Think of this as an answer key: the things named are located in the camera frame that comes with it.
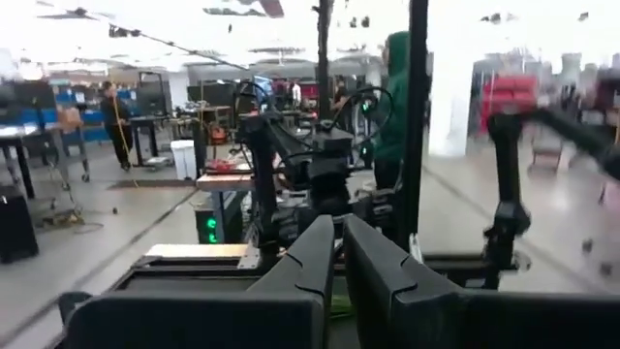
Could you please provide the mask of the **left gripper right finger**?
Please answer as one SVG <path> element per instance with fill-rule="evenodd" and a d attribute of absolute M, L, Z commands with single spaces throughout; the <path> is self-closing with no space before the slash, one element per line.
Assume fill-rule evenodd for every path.
<path fill-rule="evenodd" d="M 460 288 L 356 216 L 345 221 L 345 265 L 362 348 L 458 346 Z"/>

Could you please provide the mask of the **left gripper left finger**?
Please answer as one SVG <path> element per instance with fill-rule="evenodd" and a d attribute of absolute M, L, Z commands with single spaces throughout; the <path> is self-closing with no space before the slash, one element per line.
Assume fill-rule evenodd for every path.
<path fill-rule="evenodd" d="M 247 289 L 251 293 L 284 294 L 329 308 L 334 259 L 334 227 L 320 215 L 289 247 L 273 268 Z"/>

